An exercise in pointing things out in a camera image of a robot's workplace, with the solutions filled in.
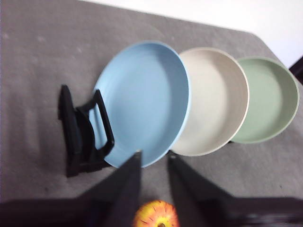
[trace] plate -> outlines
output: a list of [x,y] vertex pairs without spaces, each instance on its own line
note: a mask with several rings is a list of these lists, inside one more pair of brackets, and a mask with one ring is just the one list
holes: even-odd
[[173,147],[177,154],[209,154],[237,133],[247,113],[246,76],[229,54],[214,48],[195,48],[180,54],[192,88],[187,125]]
[[[121,51],[103,70],[99,89],[115,138],[105,160],[120,167],[137,150],[142,166],[159,160],[182,132],[190,101],[186,69],[178,54],[166,44],[143,42]],[[106,142],[97,109],[89,120],[96,148]]]
[[299,89],[289,70],[267,58],[239,59],[250,86],[250,106],[244,124],[232,139],[238,143],[266,141],[292,121]]

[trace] white plate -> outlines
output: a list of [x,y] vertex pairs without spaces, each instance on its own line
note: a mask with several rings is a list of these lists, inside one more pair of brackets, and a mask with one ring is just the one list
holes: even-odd
[[188,122],[173,151],[185,156],[209,154],[237,133],[247,113],[249,86],[241,66],[214,48],[180,54],[192,88]]

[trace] gray carpet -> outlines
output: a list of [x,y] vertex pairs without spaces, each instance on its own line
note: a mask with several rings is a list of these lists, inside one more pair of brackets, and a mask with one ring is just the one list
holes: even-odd
[[[1,201],[74,197],[114,171],[65,177],[57,102],[67,84],[74,104],[85,103],[104,66],[126,46],[159,40],[177,52],[211,46],[235,58],[276,59],[249,33],[75,0],[2,0],[1,29]],[[303,197],[302,125],[299,106],[270,141],[184,159],[235,196]],[[141,202],[172,202],[166,162],[143,169]]]

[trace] white wall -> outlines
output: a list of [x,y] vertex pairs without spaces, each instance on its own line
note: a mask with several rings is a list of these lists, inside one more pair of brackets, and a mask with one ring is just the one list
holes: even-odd
[[259,36],[290,67],[303,55],[303,0],[87,0]]

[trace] yellow and orange ball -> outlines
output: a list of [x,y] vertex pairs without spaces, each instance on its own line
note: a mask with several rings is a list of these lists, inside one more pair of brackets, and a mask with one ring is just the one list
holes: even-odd
[[155,200],[139,208],[133,227],[180,227],[180,224],[173,205]]

